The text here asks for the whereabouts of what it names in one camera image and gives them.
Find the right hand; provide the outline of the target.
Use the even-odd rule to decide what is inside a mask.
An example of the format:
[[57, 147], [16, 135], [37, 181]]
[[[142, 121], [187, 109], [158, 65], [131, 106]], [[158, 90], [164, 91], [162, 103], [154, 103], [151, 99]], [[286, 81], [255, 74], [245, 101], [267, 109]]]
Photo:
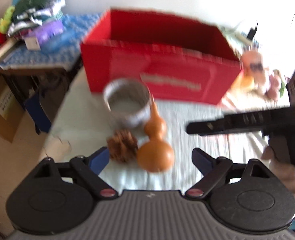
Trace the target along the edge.
[[263, 151], [261, 160], [268, 162], [270, 171], [295, 197], [295, 166], [292, 164], [279, 162], [270, 146], [267, 146]]

